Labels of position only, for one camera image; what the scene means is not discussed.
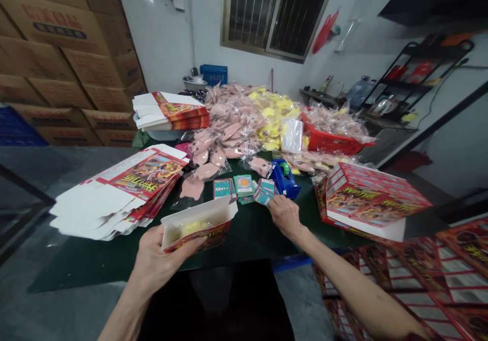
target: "black rack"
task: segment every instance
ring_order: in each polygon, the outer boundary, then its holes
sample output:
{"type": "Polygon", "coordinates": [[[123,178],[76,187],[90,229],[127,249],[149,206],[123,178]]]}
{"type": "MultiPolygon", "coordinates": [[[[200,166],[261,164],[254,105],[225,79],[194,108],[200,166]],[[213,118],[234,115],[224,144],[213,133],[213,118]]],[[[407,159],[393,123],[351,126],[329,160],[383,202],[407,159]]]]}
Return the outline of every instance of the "black rack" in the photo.
{"type": "Polygon", "coordinates": [[[452,61],[451,66],[447,69],[446,72],[444,72],[441,75],[441,78],[443,78],[447,73],[471,50],[474,48],[474,43],[471,40],[463,40],[456,46],[426,46],[426,45],[420,45],[416,42],[410,42],[408,43],[398,54],[398,56],[395,58],[393,63],[389,66],[389,68],[386,70],[385,74],[380,78],[378,83],[373,87],[373,89],[370,91],[368,96],[364,99],[364,101],[361,103],[361,106],[365,104],[365,102],[368,100],[368,98],[371,96],[371,94],[375,91],[375,89],[380,85],[383,84],[386,87],[384,88],[383,92],[385,92],[388,88],[400,88],[409,91],[409,93],[403,98],[403,103],[405,103],[414,93],[420,94],[417,99],[408,105],[404,111],[410,110],[413,106],[415,106],[423,96],[427,92],[429,92],[433,86],[425,85],[424,83],[428,80],[428,78],[434,73],[442,64],[444,64],[446,61],[452,61]],[[398,59],[402,55],[408,55],[410,58],[403,64],[403,66],[406,66],[408,63],[412,61],[413,58],[426,58],[426,59],[439,59],[437,64],[435,65],[434,68],[428,73],[424,79],[420,83],[408,83],[408,82],[402,82],[402,81],[397,81],[397,80],[391,80],[391,79],[385,79],[388,73],[391,71],[391,69],[396,65],[398,59]]]}

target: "black cable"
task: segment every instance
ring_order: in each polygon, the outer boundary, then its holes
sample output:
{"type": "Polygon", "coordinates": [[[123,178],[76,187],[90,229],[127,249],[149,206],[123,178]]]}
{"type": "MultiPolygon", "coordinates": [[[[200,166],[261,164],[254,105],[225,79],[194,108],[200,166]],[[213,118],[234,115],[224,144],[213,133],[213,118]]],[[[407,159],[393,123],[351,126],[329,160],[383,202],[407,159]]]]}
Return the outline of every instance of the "black cable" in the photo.
{"type": "Polygon", "coordinates": [[[454,71],[455,71],[457,68],[459,68],[459,67],[460,67],[460,66],[462,66],[463,64],[466,64],[466,63],[468,62],[468,60],[469,60],[468,58],[465,58],[465,59],[461,60],[461,61],[459,62],[459,64],[458,64],[458,65],[456,65],[456,66],[453,66],[453,67],[452,67],[452,69],[451,69],[451,70],[448,72],[448,75],[447,75],[447,76],[445,76],[445,77],[442,79],[441,84],[439,84],[439,87],[437,88],[436,92],[434,93],[434,96],[432,97],[431,102],[430,102],[430,104],[429,104],[429,112],[427,113],[427,115],[423,116],[423,117],[420,119],[420,121],[419,121],[419,122],[418,122],[418,124],[417,124],[417,128],[416,128],[416,129],[418,129],[418,128],[419,128],[419,126],[420,126],[420,124],[422,123],[422,121],[423,121],[423,120],[424,120],[424,119],[425,119],[427,116],[429,116],[429,115],[431,114],[431,112],[432,112],[432,103],[434,103],[434,100],[436,99],[436,96],[437,96],[437,94],[439,93],[439,91],[441,90],[441,87],[442,87],[442,85],[444,84],[444,82],[445,82],[445,81],[446,81],[446,80],[447,80],[447,79],[448,79],[448,78],[449,78],[449,77],[452,75],[452,73],[453,73],[453,72],[454,72],[454,71]]]}

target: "blue tape dispenser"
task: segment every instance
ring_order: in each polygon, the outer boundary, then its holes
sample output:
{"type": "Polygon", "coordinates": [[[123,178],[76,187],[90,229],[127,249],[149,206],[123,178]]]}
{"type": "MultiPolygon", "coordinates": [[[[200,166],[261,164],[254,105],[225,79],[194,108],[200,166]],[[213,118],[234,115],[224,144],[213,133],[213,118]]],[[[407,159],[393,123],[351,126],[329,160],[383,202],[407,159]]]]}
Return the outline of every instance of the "blue tape dispenser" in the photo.
{"type": "Polygon", "coordinates": [[[271,178],[280,195],[285,195],[288,199],[295,200],[300,192],[301,185],[295,182],[291,169],[284,159],[276,159],[273,162],[276,165],[271,172],[271,178]]]}

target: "table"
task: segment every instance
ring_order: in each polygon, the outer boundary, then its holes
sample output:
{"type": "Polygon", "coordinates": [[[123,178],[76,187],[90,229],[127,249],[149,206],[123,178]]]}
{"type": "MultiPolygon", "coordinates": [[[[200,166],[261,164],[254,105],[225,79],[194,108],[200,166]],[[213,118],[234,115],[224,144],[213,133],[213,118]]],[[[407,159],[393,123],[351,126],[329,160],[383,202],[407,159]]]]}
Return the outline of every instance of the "table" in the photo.
{"type": "MultiPolygon", "coordinates": [[[[146,146],[157,143],[150,139],[146,146]]],[[[270,152],[261,152],[259,155],[271,160],[270,152]]],[[[255,180],[259,179],[257,173],[241,167],[238,160],[230,160],[229,163],[232,172],[220,178],[251,174],[255,180]]],[[[300,207],[300,221],[323,243],[332,249],[371,243],[365,238],[322,223],[310,178],[296,176],[295,180],[301,185],[301,191],[295,199],[300,207]]],[[[176,200],[180,185],[181,181],[175,186],[149,227],[158,225],[162,217],[174,213],[170,206],[176,200]]],[[[212,182],[205,184],[203,195],[205,201],[213,199],[212,182]]],[[[226,266],[266,258],[277,259],[302,253],[273,224],[266,207],[257,203],[238,204],[238,207],[239,212],[232,220],[225,243],[190,257],[181,270],[226,266]]],[[[130,235],[119,236],[109,242],[70,237],[51,263],[39,273],[28,292],[126,281],[134,265],[139,239],[145,231],[146,228],[137,228],[130,235]]]]}

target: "red plastic basket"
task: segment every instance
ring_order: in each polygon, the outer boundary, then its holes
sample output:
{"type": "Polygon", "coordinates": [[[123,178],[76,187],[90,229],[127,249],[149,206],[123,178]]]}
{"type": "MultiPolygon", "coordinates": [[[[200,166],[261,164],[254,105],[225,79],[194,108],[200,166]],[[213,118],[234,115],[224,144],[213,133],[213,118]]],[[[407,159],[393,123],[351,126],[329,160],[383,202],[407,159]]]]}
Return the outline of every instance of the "red plastic basket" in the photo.
{"type": "Polygon", "coordinates": [[[361,144],[353,138],[329,134],[317,130],[311,123],[308,122],[307,115],[305,115],[303,112],[301,114],[301,120],[305,124],[305,131],[310,132],[309,150],[325,150],[330,153],[339,150],[347,156],[352,156],[358,153],[365,146],[375,145],[375,142],[361,144]]]}

